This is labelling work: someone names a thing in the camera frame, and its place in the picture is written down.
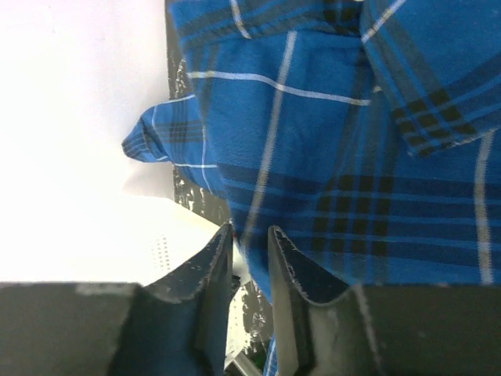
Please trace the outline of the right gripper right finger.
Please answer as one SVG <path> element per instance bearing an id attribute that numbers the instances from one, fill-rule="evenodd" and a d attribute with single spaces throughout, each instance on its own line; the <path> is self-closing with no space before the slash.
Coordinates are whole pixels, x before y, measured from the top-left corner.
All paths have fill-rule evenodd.
<path id="1" fill-rule="evenodd" d="M 281 375 L 497 375 L 500 289 L 346 284 L 269 228 Z"/>

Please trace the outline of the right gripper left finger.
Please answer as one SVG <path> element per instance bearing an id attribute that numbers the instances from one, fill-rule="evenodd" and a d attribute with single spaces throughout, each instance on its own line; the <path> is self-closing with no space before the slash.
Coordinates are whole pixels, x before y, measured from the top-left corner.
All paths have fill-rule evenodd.
<path id="1" fill-rule="evenodd" d="M 232 290 L 232 227 L 148 286 L 4 283 L 8 376 L 221 375 Z"/>

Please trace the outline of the blue plaid shirt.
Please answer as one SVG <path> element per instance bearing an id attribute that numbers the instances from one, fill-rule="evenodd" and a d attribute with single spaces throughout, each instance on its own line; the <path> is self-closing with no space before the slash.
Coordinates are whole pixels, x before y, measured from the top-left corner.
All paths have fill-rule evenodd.
<path id="1" fill-rule="evenodd" d="M 172 1 L 190 92 L 122 144 L 364 284 L 500 283 L 497 1 Z"/>

